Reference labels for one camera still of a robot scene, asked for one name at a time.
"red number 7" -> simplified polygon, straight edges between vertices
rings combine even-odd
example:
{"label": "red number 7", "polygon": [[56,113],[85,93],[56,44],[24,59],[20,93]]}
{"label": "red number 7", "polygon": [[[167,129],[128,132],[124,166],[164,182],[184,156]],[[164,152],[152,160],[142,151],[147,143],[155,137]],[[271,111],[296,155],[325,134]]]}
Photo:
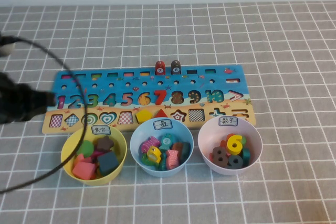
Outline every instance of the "red number 7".
{"label": "red number 7", "polygon": [[155,104],[160,105],[163,102],[163,99],[166,97],[167,91],[165,91],[165,90],[155,90],[154,94],[158,96]]}

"checkered square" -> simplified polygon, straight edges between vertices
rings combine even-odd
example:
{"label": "checkered square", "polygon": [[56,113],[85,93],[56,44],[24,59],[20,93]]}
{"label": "checkered square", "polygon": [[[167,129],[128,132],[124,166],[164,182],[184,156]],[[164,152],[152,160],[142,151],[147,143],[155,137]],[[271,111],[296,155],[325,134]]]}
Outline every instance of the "checkered square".
{"label": "checkered square", "polygon": [[63,118],[63,115],[52,115],[51,119],[50,119],[49,127],[50,128],[61,127],[61,125],[62,125],[62,118]]}
{"label": "checkered square", "polygon": [[127,111],[127,112],[120,113],[118,124],[132,124],[132,123],[133,123],[132,112]]}
{"label": "checkered square", "polygon": [[67,123],[69,127],[74,126],[78,121],[79,121],[79,118],[75,114],[72,114],[71,116],[65,119],[65,122]]}
{"label": "checkered square", "polygon": [[204,110],[189,110],[190,122],[203,122],[205,121]]}

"shape puzzle piece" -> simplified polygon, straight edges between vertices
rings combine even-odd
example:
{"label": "shape puzzle piece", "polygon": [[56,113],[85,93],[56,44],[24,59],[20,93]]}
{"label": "shape puzzle piece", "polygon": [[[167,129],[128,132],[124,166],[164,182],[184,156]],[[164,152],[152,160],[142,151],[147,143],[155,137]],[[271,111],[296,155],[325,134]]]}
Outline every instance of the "shape puzzle piece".
{"label": "shape puzzle piece", "polygon": [[146,109],[143,109],[141,111],[139,111],[136,115],[135,115],[137,121],[139,124],[142,124],[144,123],[145,121],[148,121],[150,119],[152,119],[153,117],[153,114],[152,112],[146,110]]}

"black cable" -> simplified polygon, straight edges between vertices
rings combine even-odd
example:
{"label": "black cable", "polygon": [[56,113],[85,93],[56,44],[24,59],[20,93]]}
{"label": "black cable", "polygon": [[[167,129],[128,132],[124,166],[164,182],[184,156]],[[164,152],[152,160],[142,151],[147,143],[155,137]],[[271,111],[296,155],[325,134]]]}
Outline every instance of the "black cable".
{"label": "black cable", "polygon": [[25,38],[21,38],[21,37],[14,37],[14,36],[3,36],[1,38],[1,41],[2,41],[2,44],[3,45],[6,45],[6,44],[12,44],[12,43],[15,43],[15,42],[23,42],[23,43],[27,43],[29,45],[32,45],[34,47],[37,47],[39,49],[41,49],[43,52],[45,52],[47,55],[50,55],[52,58],[54,58],[62,67],[64,67],[66,70],[68,70],[69,74],[71,75],[71,77],[74,79],[76,85],[78,85],[78,89],[79,89],[79,92],[80,92],[80,95],[82,96],[82,99],[83,99],[83,104],[84,104],[84,128],[83,128],[83,132],[82,132],[82,135],[80,136],[80,139],[79,139],[79,142],[77,144],[77,146],[75,147],[75,149],[72,151],[72,153],[62,162],[60,163],[58,166],[56,166],[54,169],[48,171],[47,173],[35,178],[35,179],[32,179],[32,180],[29,180],[27,182],[24,182],[22,184],[19,184],[19,185],[16,185],[16,186],[13,186],[13,187],[8,187],[6,189],[3,189],[3,190],[0,190],[0,195],[1,194],[4,194],[4,193],[8,193],[10,191],[14,191],[14,190],[17,190],[17,189],[20,189],[20,188],[23,188],[23,187],[26,187],[26,186],[29,186],[31,184],[34,184],[36,182],[39,182],[40,180],[44,179],[44,178],[47,178],[49,177],[50,175],[54,174],[55,172],[57,172],[58,170],[60,170],[63,166],[65,166],[65,164],[67,162],[70,161],[70,159],[72,159],[77,150],[79,149],[80,145],[82,144],[83,140],[84,140],[84,136],[85,136],[85,133],[86,133],[86,130],[87,130],[87,114],[88,114],[88,105],[86,103],[86,100],[85,100],[85,96],[84,96],[84,91],[77,79],[77,77],[74,75],[74,73],[69,69],[69,67],[63,62],[61,61],[53,52],[51,52],[50,50],[48,50],[47,48],[45,48],[44,46],[42,46],[41,44],[39,43],[36,43],[36,42],[33,42],[31,40],[28,40],[28,39],[25,39]]}

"green block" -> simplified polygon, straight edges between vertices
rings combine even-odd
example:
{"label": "green block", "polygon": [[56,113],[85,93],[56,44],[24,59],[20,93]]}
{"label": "green block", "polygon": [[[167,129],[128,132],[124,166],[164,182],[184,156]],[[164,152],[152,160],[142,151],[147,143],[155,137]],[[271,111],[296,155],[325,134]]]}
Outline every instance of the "green block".
{"label": "green block", "polygon": [[79,155],[82,153],[84,157],[89,157],[92,155],[94,150],[95,150],[94,145],[90,141],[84,140],[82,145],[79,147],[78,151],[76,152],[76,154]]}

